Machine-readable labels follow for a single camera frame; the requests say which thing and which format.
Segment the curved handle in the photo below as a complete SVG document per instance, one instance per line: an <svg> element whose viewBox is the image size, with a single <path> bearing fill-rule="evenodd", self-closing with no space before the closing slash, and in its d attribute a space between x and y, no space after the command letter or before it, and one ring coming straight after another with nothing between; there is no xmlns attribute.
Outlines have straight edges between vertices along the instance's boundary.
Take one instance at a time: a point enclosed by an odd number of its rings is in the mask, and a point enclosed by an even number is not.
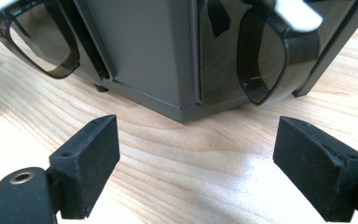
<svg viewBox="0 0 358 224"><path fill-rule="evenodd" d="M242 17L237 49L240 84L256 105L275 102L290 95L309 75L319 56L319 36L316 31L293 31L280 16L261 2L257 1ZM282 71L274 75L272 85L267 84L258 62L265 26L269 26L279 37L284 50Z"/></svg>
<svg viewBox="0 0 358 224"><path fill-rule="evenodd" d="M36 55L40 56L42 60L47 62L48 58L55 58L55 49L41 50L53 47L43 46L45 43L39 43L38 39L34 38L29 33L29 30L32 29L44 29L43 22L41 21L41 24L33 24L34 21L27 21L26 23L21 24L17 19L19 16L24 17L24 14L29 10L33 10L33 8L37 6L42 6L42 4L44 10L38 10L38 16L41 18L45 16L52 18L53 22L57 26L56 28L59 29L59 32L61 33L69 49L69 53L67 54L66 58L59 64L56 64L56 67L49 71L45 70L40 64L34 62L26 53L24 53L21 48L19 48L19 46L13 41L10 34L10 28L13 28L11 25L14 23L16 27L15 30L19 36L29 45L29 47ZM75 71L75 69L77 69L80 65L80 55L76 44L76 38L72 33L65 17L63 16L60 7L56 2L51 0L34 0L31 4L28 1L20 1L0 11L0 41L23 61L53 78L65 78L72 74L72 72Z"/></svg>

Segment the wood grain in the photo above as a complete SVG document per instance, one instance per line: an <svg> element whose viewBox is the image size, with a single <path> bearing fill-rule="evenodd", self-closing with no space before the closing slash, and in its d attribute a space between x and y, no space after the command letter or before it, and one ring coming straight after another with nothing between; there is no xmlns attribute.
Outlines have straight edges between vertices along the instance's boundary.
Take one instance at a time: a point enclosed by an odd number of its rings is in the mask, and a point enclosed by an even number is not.
<svg viewBox="0 0 358 224"><path fill-rule="evenodd" d="M186 124L74 76L43 76L0 43L0 179L48 168L51 152L107 114L121 160L86 223L324 223L271 157L279 116L358 150L358 30L309 95Z"/></svg>

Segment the light wood tabletop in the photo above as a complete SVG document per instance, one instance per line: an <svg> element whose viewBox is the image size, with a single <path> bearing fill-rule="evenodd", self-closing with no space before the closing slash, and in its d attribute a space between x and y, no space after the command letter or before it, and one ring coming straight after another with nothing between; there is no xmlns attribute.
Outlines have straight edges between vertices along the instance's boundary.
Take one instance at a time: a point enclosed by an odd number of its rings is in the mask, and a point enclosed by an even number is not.
<svg viewBox="0 0 358 224"><path fill-rule="evenodd" d="M324 223L273 148L287 116L358 150L358 30L307 96L184 124L75 76L44 76L0 43L0 180L47 169L52 152L108 114L117 115L120 162L91 216L59 223Z"/></svg>

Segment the wooden surface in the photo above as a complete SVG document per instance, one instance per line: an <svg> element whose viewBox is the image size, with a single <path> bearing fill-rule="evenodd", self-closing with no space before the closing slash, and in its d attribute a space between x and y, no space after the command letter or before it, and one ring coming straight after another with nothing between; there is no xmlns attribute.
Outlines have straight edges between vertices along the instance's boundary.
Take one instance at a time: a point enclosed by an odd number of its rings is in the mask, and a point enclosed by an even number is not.
<svg viewBox="0 0 358 224"><path fill-rule="evenodd" d="M186 124L74 76L43 76L0 43L0 179L48 168L49 154L107 114L118 117L121 160L85 223L324 223L271 157L280 116L358 150L358 31L309 95Z"/></svg>

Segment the wooden table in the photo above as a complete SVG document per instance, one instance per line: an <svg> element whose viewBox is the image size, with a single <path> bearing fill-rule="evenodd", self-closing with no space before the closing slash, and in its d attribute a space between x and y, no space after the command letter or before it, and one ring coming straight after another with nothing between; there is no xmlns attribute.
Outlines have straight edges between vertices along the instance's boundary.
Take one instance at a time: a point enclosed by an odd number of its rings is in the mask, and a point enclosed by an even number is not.
<svg viewBox="0 0 358 224"><path fill-rule="evenodd" d="M280 116L358 150L358 31L309 95L186 124L74 76L43 76L0 43L0 179L48 168L49 154L107 114L118 117L121 160L86 223L324 223L271 157Z"/></svg>

